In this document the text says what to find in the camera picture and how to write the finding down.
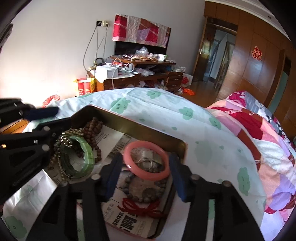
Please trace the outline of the cloud print bed sheet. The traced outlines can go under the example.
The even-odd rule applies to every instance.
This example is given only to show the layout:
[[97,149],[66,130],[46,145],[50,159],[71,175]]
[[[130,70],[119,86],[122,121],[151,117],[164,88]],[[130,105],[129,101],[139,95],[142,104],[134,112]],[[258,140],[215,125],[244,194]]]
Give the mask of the cloud print bed sheet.
[[[40,123],[71,117],[87,105],[94,105],[128,118],[187,143],[185,164],[207,181],[229,180],[246,202],[261,226],[266,193],[250,148],[208,110],[160,89],[128,88],[106,90],[50,103],[59,107],[51,118],[34,120],[24,132]],[[5,226],[16,240],[25,240],[37,215],[56,188],[45,171],[39,172],[10,198],[4,206]],[[180,198],[157,240],[181,240],[189,205]]]

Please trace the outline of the wooden room door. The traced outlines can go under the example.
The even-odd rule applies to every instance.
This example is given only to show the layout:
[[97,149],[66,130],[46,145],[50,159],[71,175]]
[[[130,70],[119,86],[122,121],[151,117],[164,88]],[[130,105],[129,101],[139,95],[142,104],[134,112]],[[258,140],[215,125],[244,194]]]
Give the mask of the wooden room door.
[[215,26],[208,23],[205,24],[194,67],[193,82],[203,80],[210,57],[210,50],[214,42],[215,32]]

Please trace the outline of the orange item on floor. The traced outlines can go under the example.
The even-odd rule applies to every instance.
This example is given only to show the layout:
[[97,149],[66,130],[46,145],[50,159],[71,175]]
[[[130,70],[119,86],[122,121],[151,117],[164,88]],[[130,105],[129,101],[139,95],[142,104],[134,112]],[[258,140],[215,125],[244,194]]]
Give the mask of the orange item on floor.
[[182,88],[182,91],[188,95],[195,95],[195,92],[189,88]]

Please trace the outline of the printed paper in tin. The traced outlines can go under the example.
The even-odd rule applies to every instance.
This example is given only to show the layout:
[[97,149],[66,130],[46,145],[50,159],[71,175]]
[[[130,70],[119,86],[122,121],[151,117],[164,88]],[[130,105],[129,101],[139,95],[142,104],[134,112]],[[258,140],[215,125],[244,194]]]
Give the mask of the printed paper in tin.
[[[103,126],[102,132],[96,136],[95,140],[100,147],[103,147],[102,157],[104,160],[99,161],[94,165],[92,173],[100,171],[104,165],[110,164],[116,152],[123,152],[125,146],[136,139],[124,133]],[[157,228],[160,227],[161,220],[148,216],[138,216],[129,214],[126,211],[121,211],[123,207],[122,201],[127,197],[125,194],[126,188],[129,188],[131,194],[140,197],[147,189],[156,190],[156,195],[160,201],[156,210],[164,213],[165,207],[168,207],[167,199],[172,185],[172,178],[168,177],[161,181],[149,181],[136,177],[126,165],[122,166],[121,173],[118,178],[116,189],[113,196],[108,202],[102,204],[104,220],[112,227],[117,227],[124,232],[142,238],[152,238],[157,233]]]

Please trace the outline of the pink bangle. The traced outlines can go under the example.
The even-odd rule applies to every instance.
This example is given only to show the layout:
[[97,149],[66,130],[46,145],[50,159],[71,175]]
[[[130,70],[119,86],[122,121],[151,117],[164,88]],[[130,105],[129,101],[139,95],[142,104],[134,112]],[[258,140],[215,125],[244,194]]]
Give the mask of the pink bangle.
[[168,154],[151,142],[129,143],[124,148],[123,160],[130,172],[144,180],[160,181],[170,174]]

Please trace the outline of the wristwatch with metal band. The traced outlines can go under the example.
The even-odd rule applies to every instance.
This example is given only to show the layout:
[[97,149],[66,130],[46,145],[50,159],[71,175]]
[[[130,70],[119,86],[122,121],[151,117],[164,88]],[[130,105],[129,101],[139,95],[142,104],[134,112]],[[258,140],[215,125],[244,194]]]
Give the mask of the wristwatch with metal band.
[[133,162],[142,170],[159,173],[164,170],[165,163],[155,151],[147,148],[134,148],[131,151]]

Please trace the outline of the wooden tv cabinet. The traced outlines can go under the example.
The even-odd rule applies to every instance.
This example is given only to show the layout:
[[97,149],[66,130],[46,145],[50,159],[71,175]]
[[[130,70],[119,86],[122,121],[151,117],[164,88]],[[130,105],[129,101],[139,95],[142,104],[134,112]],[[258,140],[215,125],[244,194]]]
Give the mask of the wooden tv cabinet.
[[87,76],[96,81],[96,91],[122,89],[132,87],[161,88],[174,92],[181,86],[184,68],[177,67],[173,61],[158,61],[152,58],[132,58],[130,56],[113,55],[103,65],[116,67],[118,76],[100,83],[96,78],[93,66]]

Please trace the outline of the red double happiness sticker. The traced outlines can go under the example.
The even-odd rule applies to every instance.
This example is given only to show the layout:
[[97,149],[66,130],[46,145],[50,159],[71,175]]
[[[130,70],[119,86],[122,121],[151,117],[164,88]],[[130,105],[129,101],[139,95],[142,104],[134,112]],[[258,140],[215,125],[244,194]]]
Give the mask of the red double happiness sticker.
[[257,60],[257,61],[261,61],[262,60],[262,51],[255,46],[252,50],[251,50],[251,56],[253,57],[253,59]]

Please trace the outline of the black television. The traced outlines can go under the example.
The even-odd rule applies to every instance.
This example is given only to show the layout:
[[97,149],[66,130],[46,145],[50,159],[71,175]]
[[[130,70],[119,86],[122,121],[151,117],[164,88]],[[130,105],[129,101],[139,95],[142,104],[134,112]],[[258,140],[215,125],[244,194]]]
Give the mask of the black television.
[[114,55],[131,55],[135,54],[137,50],[140,50],[142,47],[147,48],[149,53],[152,54],[166,54],[169,44],[169,39],[171,35],[171,30],[168,31],[168,40],[165,47],[131,43],[131,42],[123,42],[123,41],[115,41],[114,47]]

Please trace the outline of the green jade bangle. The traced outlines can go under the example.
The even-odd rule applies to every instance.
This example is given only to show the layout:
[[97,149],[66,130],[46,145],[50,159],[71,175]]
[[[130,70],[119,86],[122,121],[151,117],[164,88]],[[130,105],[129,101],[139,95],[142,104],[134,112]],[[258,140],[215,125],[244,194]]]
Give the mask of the green jade bangle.
[[95,164],[92,147],[81,136],[64,136],[60,146],[59,167],[69,179],[88,176]]

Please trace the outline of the pink metal tin box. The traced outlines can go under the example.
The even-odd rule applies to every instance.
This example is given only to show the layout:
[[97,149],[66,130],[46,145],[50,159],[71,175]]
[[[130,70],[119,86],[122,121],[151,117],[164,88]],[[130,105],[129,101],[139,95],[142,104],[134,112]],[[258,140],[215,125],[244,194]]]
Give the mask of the pink metal tin box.
[[169,156],[184,159],[182,140],[88,105],[71,116],[54,150],[46,173],[55,183],[84,181],[121,154],[114,194],[102,206],[104,219],[122,235],[140,240],[161,234],[175,196]]

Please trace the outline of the pink patchwork quilt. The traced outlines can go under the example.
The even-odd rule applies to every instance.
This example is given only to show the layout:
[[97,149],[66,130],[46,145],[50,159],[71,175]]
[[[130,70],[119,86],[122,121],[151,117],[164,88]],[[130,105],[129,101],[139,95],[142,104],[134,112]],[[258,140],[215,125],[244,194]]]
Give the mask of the pink patchwork quilt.
[[244,91],[237,91],[207,111],[250,149],[267,195],[260,229],[265,240],[273,240],[295,207],[295,150],[245,104]]

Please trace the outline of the wall power socket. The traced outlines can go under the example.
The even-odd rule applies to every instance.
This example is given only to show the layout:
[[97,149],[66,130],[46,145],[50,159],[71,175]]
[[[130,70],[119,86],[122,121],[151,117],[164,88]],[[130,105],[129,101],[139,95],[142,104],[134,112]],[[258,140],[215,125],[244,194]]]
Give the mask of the wall power socket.
[[107,21],[107,20],[96,21],[96,25],[97,25],[97,27],[108,27],[109,21]]

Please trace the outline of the red yellow carton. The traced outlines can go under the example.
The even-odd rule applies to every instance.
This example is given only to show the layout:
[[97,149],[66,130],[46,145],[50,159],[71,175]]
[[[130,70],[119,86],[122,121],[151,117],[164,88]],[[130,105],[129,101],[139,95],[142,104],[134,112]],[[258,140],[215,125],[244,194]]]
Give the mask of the red yellow carton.
[[77,84],[79,96],[91,94],[96,90],[96,82],[94,78],[79,78],[76,79],[74,82]]

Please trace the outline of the wooden wardrobe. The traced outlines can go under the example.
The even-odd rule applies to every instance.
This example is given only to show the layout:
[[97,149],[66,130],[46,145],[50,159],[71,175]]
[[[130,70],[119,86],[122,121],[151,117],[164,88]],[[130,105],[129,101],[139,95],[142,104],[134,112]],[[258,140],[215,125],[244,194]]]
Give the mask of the wooden wardrobe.
[[292,62],[274,116],[289,138],[295,136],[295,47],[280,31],[232,6],[206,1],[204,16],[234,24],[238,30],[231,61],[217,99],[246,90],[266,107],[279,87],[284,61]]

